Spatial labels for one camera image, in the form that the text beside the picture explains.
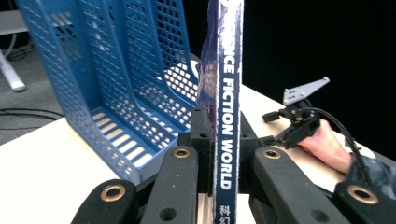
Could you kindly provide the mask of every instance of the floor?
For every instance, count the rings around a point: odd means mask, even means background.
[[[54,113],[36,110],[62,114],[44,65],[33,45],[14,49],[9,56],[15,60],[10,63],[26,85],[26,90],[13,91],[0,73],[0,145],[61,118]],[[10,108],[34,111],[8,110]]]

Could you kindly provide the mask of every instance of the blue file organizer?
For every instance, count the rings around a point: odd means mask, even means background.
[[[120,178],[156,174],[195,107],[182,1],[18,5],[69,124]]]

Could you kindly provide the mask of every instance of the perforated plastic panel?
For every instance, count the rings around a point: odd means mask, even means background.
[[[177,133],[190,127],[196,93],[170,77],[184,77],[193,90],[198,82],[180,2],[144,2],[18,2],[69,124],[136,184],[158,172]],[[160,32],[165,5],[177,21],[178,46]]]

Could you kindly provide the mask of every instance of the hand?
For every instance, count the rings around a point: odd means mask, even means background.
[[[346,174],[352,164],[352,156],[347,153],[332,132],[332,127],[325,119],[320,120],[320,127],[315,133],[299,143],[303,150],[314,155],[333,169]]]

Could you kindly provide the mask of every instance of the black background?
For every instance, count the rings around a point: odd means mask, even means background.
[[[191,51],[205,39],[205,1],[185,1]],[[245,0],[243,83],[278,102],[285,88],[328,77],[309,97],[361,144],[396,160],[394,1]]]

